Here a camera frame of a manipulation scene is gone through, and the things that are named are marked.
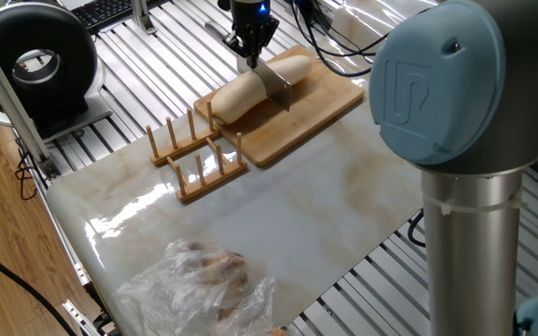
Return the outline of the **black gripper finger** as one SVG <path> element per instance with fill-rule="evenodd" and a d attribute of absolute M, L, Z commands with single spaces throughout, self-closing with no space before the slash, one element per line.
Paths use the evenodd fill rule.
<path fill-rule="evenodd" d="M 243 60 L 244 66 L 250 68 L 251 57 L 251 28 L 236 27 L 233 31 L 222 38 L 222 42 L 240 59 Z"/>
<path fill-rule="evenodd" d="M 250 32 L 250 67 L 252 69 L 258 66 L 262 49 L 269 44 L 278 25 L 279 21 L 264 21 L 252 26 Z"/>

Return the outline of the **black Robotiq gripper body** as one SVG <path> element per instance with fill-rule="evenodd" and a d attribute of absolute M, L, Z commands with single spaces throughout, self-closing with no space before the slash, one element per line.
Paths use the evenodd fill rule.
<path fill-rule="evenodd" d="M 261 24 L 270 17 L 269 0 L 231 0 L 230 5 L 235 26 Z"/>

